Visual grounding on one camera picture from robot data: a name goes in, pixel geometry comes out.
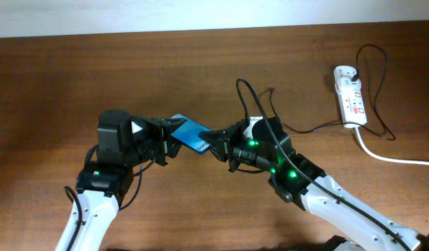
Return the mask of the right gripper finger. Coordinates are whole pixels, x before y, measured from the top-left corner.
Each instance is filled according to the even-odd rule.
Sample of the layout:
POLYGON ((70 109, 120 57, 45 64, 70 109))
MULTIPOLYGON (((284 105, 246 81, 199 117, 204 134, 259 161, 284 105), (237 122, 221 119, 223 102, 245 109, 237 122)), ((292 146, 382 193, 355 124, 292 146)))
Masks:
POLYGON ((224 158, 224 156, 223 155, 221 155, 220 153, 219 153, 219 151, 217 150, 217 148, 216 147, 210 147, 210 149, 209 149, 209 151, 213 154, 213 156, 218 160, 218 161, 221 161, 221 162, 225 162, 225 158, 224 158))
POLYGON ((202 131, 198 136, 211 146, 224 146, 225 144, 229 146, 230 143, 230 133, 227 128, 214 131, 202 131))

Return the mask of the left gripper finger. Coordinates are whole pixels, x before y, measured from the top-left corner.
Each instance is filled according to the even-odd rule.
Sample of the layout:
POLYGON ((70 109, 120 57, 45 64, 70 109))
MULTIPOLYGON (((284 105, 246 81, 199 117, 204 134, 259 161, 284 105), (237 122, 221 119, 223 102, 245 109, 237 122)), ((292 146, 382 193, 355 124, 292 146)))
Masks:
POLYGON ((175 130, 181 127, 187 119, 185 118, 169 118, 162 119, 163 127, 167 133, 172 134, 175 130))
POLYGON ((170 137, 163 142, 163 146, 165 150, 165 155, 169 158, 175 158, 182 146, 182 143, 179 140, 170 137))

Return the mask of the blue screen smartphone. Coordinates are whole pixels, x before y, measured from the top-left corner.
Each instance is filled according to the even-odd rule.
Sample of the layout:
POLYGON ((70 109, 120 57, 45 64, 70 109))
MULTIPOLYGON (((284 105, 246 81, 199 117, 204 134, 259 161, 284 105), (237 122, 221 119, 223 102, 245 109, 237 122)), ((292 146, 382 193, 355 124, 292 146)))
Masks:
POLYGON ((186 121, 176 129, 171 136, 179 140, 184 146, 192 149, 194 152, 202 155, 207 152, 210 145, 207 141, 199 137, 201 132, 210 132, 211 129, 205 127, 196 121, 189 119, 182 114, 175 114, 172 119, 185 119, 186 121))

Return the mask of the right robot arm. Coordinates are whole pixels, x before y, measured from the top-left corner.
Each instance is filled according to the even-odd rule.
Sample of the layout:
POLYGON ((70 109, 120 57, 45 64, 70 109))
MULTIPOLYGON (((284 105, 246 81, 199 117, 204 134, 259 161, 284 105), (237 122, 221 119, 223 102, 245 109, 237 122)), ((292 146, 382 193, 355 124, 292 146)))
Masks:
POLYGON ((270 174, 269 185, 286 203, 326 220, 345 234, 329 250, 429 250, 429 234, 387 218, 348 193, 332 176, 292 147, 280 121, 243 119, 199 136, 235 172, 239 165, 270 174))

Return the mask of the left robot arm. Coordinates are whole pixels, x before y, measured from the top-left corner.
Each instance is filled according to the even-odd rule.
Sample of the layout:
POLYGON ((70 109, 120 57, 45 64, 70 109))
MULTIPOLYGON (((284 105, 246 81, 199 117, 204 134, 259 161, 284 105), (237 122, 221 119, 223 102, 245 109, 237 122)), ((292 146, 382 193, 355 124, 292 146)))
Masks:
POLYGON ((143 163, 167 164, 175 158, 181 143, 172 133, 185 123, 183 118, 133 116, 122 109, 98 117, 98 143, 86 154, 84 167, 74 189, 65 187, 72 201, 67 225, 58 250, 97 250, 135 177, 134 167, 143 163))

